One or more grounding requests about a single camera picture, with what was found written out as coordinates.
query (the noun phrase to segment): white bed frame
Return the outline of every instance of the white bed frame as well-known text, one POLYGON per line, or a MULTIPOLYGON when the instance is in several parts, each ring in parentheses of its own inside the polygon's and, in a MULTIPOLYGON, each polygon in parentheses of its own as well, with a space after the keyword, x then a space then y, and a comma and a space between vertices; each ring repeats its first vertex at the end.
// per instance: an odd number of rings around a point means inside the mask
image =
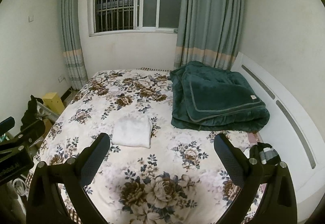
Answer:
POLYGON ((270 120, 260 136, 286 162, 295 188, 298 222, 317 207, 325 187, 325 142, 292 94, 265 69, 238 53, 232 71, 241 73, 266 104, 270 120))

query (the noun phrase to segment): curtain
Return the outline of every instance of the curtain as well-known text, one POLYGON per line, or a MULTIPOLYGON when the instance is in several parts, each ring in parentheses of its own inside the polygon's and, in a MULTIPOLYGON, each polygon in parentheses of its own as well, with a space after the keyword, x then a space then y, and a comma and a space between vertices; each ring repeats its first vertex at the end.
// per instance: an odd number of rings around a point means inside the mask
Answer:
POLYGON ((59 1, 63 56, 73 89, 81 89, 87 83, 88 77, 79 36, 78 0, 59 1))
POLYGON ((238 53, 244 0, 182 0, 174 67, 189 61, 230 69, 238 53))

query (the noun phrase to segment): screw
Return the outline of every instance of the screw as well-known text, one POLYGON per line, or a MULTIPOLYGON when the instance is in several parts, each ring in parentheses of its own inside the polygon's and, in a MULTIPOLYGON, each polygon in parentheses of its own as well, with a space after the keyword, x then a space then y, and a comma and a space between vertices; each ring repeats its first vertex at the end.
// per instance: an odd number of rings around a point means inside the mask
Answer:
POLYGON ((255 165, 257 164, 257 160, 255 158, 250 158, 249 159, 250 164, 255 165))
POLYGON ((76 161, 76 158, 74 157, 70 157, 68 160, 67 160, 67 163, 72 165, 74 162, 76 161))
POLYGON ((285 162, 280 162, 280 166, 282 167, 282 168, 286 168, 287 167, 287 164, 285 163, 285 162))
POLYGON ((45 165, 45 162, 41 161, 37 164, 37 167, 42 168, 45 165))

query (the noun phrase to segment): white wall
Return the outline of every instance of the white wall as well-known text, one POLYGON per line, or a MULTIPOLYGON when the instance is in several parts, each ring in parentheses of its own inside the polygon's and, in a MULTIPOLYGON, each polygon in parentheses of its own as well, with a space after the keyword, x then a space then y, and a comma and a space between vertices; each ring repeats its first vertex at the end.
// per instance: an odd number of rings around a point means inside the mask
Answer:
POLYGON ((246 0, 240 51, 292 93, 325 139, 321 0, 246 0))
POLYGON ((88 77, 97 71, 150 67, 173 69, 174 33, 88 33, 87 0, 78 0, 79 31, 88 77))
POLYGON ((57 0, 3 0, 0 3, 0 121, 13 116, 19 132, 30 95, 59 96, 70 87, 59 35, 57 0), (28 22, 28 16, 34 21, 28 22))

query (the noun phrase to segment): floral bedspread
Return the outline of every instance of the floral bedspread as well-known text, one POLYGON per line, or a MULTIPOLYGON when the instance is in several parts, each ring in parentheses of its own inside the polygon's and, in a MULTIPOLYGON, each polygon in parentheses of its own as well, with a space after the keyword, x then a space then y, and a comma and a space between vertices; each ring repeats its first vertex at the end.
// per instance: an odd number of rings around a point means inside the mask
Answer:
MULTIPOLYGON (((101 132, 112 136, 120 117, 148 115, 153 122, 151 148, 111 145, 85 191, 110 224, 216 223, 240 188, 214 151, 218 132, 173 127, 172 104, 169 72, 98 72, 48 133, 34 157, 29 181, 38 162, 63 163, 77 157, 101 132)), ((224 133, 242 151, 256 143, 245 132, 224 133)), ((80 221, 64 186, 59 188, 71 216, 80 221)), ((254 215, 262 194, 260 187, 246 221, 254 215)))

